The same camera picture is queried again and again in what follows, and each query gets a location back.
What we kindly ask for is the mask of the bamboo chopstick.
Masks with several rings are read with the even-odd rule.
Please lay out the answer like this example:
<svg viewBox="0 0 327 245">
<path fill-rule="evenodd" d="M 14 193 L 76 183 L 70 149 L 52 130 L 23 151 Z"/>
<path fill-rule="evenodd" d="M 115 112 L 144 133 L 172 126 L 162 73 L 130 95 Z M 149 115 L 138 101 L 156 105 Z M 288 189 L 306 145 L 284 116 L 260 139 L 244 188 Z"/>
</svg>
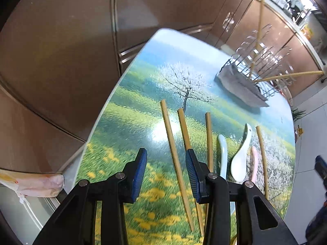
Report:
<svg viewBox="0 0 327 245">
<path fill-rule="evenodd" d="M 207 133 L 208 168 L 209 168 L 210 172 L 213 172 L 214 171 L 214 162 L 213 162 L 212 122 L 211 122 L 211 115 L 209 112 L 206 112 L 206 133 Z"/>
<path fill-rule="evenodd" d="M 185 183 L 184 183 L 182 168 L 181 168 L 180 161 L 178 158 L 177 148 L 176 148 L 176 144 L 175 144 L 175 140 L 174 140 L 174 134 L 173 134 L 172 128 L 171 128 L 171 123 L 170 123 L 170 119 L 169 119 L 169 115 L 168 115 L 166 101 L 161 100 L 160 105 L 161 105 L 161 111 L 162 111 L 162 115 L 163 115 L 163 120 L 164 120 L 165 129 L 166 129 L 166 133 L 167 133 L 168 143 L 170 146 L 172 161 L 174 164 L 177 181 L 178 181 L 178 185 L 180 188 L 182 201 L 184 204 L 189 227 L 190 227 L 191 231 L 193 232 L 195 230 L 195 226 L 194 226 L 193 219 L 192 219 L 192 214 L 191 214 L 191 209 L 190 209 L 190 205 L 189 205 L 189 201 L 188 201 L 188 197 L 187 197 L 187 193 L 186 193 L 186 187 L 185 187 Z"/>
<path fill-rule="evenodd" d="M 188 150 L 188 149 L 191 149 L 192 147 L 191 147 L 190 140 L 189 140 L 184 110 L 182 108 L 179 108 L 177 112 L 178 112 L 178 118 L 180 121 L 181 132 L 182 132 L 182 136 L 183 136 L 183 140 L 184 140 L 184 144 L 185 144 L 185 150 Z M 199 230 L 200 230 L 201 236 L 204 236 L 205 231 L 204 231 L 204 224 L 203 224 L 203 218 L 202 218 L 202 209 L 201 209 L 201 206 L 196 201 L 195 201 L 195 205 L 196 205 L 196 211 L 197 211 Z"/>
<path fill-rule="evenodd" d="M 264 0 L 260 0 L 260 6 L 259 6 L 259 21 L 258 21 L 258 28 L 257 28 L 257 37 L 255 39 L 255 50 L 259 51 L 258 50 L 258 47 L 259 47 L 259 42 L 260 42 L 260 39 L 262 37 L 262 26 L 263 26 L 263 10 L 264 10 Z M 255 66 L 255 58 L 257 56 L 258 53 L 255 53 L 254 55 L 254 58 L 253 58 L 253 61 L 251 63 L 251 68 L 250 68 L 250 72 L 249 72 L 249 79 L 252 78 L 252 73 L 254 71 L 254 66 Z"/>
<path fill-rule="evenodd" d="M 261 149 L 261 156 L 262 156 L 263 175 L 264 175 L 264 194 L 266 199 L 269 199 L 268 169 L 267 169 L 267 160 L 265 156 L 264 140 L 263 140 L 260 126 L 256 126 L 256 130 L 257 130 L 257 136 L 258 136 L 259 146 Z"/>
<path fill-rule="evenodd" d="M 298 77 L 298 76 L 304 76 L 304 75 L 324 75 L 324 72 L 319 70 L 319 71 L 304 71 L 304 72 L 297 72 L 297 73 L 287 73 L 287 74 L 283 74 L 283 75 L 277 75 L 277 76 L 271 76 L 271 77 L 265 77 L 262 79 L 253 80 L 252 82 L 257 84 L 259 82 L 285 79 L 285 78 L 289 78 L 289 77 Z"/>
</svg>

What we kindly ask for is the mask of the light blue ceramic spoon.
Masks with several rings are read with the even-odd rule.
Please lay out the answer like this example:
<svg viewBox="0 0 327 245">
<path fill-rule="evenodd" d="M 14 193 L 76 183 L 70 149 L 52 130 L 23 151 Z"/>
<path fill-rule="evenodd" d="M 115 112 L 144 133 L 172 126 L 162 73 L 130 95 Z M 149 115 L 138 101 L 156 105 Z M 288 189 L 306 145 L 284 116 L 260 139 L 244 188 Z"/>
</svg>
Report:
<svg viewBox="0 0 327 245">
<path fill-rule="evenodd" d="M 218 135 L 218 142 L 221 150 L 221 168 L 220 168 L 220 176 L 224 179 L 227 177 L 227 163 L 228 163 L 228 149 L 227 149 L 227 141 L 225 136 L 222 134 Z"/>
</svg>

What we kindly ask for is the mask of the white ceramic spoon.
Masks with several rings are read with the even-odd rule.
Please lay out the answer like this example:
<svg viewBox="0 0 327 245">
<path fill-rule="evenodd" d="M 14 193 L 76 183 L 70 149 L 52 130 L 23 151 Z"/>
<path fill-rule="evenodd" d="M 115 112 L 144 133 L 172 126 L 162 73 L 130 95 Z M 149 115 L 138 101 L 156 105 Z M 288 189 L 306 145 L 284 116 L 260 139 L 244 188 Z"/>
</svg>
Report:
<svg viewBox="0 0 327 245">
<path fill-rule="evenodd" d="M 252 128 L 248 123 L 246 123 L 244 130 L 245 139 L 243 144 L 241 145 L 238 152 L 234 155 L 231 162 L 231 175 L 236 182 L 242 182 L 247 171 L 247 151 L 251 143 Z"/>
</svg>

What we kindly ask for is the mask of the pink ceramic spoon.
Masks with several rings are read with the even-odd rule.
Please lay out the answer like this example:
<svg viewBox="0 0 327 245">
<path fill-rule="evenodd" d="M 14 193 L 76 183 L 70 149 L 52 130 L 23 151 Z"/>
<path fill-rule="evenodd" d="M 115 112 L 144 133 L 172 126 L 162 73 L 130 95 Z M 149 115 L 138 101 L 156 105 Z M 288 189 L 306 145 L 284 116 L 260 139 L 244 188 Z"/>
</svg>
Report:
<svg viewBox="0 0 327 245">
<path fill-rule="evenodd" d="M 252 171 L 252 175 L 251 175 L 251 181 L 253 183 L 255 183 L 256 180 L 257 180 L 257 172 L 258 172 L 259 160 L 258 160 L 258 152 L 257 152 L 257 149 L 253 145 L 251 147 L 251 154 L 252 154 L 252 160 L 253 160 L 253 171 Z"/>
</svg>

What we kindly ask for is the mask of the wire utensil holder basket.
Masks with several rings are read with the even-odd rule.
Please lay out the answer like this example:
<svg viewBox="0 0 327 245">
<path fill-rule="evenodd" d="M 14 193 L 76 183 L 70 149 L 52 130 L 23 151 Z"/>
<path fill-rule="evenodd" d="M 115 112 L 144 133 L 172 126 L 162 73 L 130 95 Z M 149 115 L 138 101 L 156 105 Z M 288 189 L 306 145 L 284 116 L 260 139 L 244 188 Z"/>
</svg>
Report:
<svg viewBox="0 0 327 245">
<path fill-rule="evenodd" d="M 254 71 L 250 81 L 262 79 L 265 77 L 292 74 L 295 73 L 293 67 L 288 63 L 288 56 L 291 53 L 291 47 L 283 46 L 275 50 L 273 46 L 265 45 L 264 39 L 270 34 L 272 29 L 271 24 L 262 27 L 262 37 L 259 42 L 258 50 L 255 50 L 255 39 L 257 37 L 257 30 L 253 30 L 250 35 L 244 38 L 241 45 L 236 49 L 235 53 L 225 62 L 224 65 L 234 63 L 238 71 L 249 79 L 248 75 L 251 68 L 255 53 L 258 53 L 255 58 Z M 295 82 L 295 77 L 285 79 L 278 79 L 272 81 L 259 82 L 255 84 L 261 94 L 265 98 L 273 96 L 276 92 L 282 92 L 289 85 Z"/>
</svg>

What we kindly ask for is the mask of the brown kitchen base cabinets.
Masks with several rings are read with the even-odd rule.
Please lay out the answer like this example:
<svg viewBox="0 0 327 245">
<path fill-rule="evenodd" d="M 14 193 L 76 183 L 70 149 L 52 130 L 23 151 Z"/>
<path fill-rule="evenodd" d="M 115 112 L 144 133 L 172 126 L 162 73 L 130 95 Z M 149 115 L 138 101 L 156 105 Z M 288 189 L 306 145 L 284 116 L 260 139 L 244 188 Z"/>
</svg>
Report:
<svg viewBox="0 0 327 245">
<path fill-rule="evenodd" d="M 214 27 L 235 0 L 1 0 L 1 168 L 57 171 L 158 29 Z"/>
</svg>

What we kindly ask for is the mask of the flower print folding table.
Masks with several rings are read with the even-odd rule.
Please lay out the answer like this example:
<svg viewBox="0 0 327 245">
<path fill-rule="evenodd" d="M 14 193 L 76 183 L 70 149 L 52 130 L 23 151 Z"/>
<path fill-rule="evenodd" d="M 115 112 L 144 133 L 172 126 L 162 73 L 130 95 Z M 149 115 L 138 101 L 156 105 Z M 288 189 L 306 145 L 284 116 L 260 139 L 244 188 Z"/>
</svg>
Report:
<svg viewBox="0 0 327 245">
<path fill-rule="evenodd" d="M 218 135 L 225 136 L 228 162 L 245 139 L 245 124 L 252 128 L 245 178 L 251 179 L 252 145 L 258 152 L 257 187 L 264 193 L 260 126 L 268 169 L 269 201 L 285 216 L 294 180 L 295 141 L 287 100 L 278 92 L 268 107 L 254 108 L 228 92 L 216 74 L 229 59 L 224 52 L 172 29 L 160 29 L 131 62 L 110 94 L 87 141 L 76 178 L 105 180 L 147 150 L 147 165 L 140 196 L 124 206 L 130 244 L 201 244 L 197 211 L 188 176 L 186 193 L 195 230 L 192 232 L 177 181 L 160 101 L 165 100 L 182 170 L 185 146 L 178 109 L 185 112 L 191 146 L 200 161 L 207 161 L 206 112 L 211 115 L 214 171 L 220 172 Z"/>
</svg>

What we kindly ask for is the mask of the grey cloth under basket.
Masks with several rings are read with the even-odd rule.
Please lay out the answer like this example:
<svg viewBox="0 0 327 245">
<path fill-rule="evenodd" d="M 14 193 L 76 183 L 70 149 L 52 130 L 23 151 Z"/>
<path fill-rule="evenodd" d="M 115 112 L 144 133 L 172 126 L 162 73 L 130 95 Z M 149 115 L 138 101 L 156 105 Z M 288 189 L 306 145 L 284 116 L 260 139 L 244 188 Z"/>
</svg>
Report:
<svg viewBox="0 0 327 245">
<path fill-rule="evenodd" d="M 252 81 L 238 71 L 234 63 L 224 65 L 220 72 L 216 74 L 216 79 L 227 91 L 242 100 L 246 105 L 255 108 L 269 106 L 266 103 L 267 98 L 261 94 Z"/>
</svg>

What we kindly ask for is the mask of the yellow detergent bottle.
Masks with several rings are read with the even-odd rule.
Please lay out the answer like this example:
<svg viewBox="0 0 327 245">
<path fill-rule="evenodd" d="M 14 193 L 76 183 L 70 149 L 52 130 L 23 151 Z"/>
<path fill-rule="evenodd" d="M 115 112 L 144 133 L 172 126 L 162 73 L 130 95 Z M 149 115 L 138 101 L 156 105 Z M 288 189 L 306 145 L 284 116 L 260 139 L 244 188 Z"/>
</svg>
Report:
<svg viewBox="0 0 327 245">
<path fill-rule="evenodd" d="M 308 40 L 310 40 L 310 39 L 313 37 L 313 35 L 314 35 L 313 31 L 311 30 L 311 28 L 309 27 L 308 24 L 304 24 L 304 25 L 302 26 L 302 28 L 301 28 L 301 32 L 303 33 L 303 35 L 304 35 Z"/>
</svg>

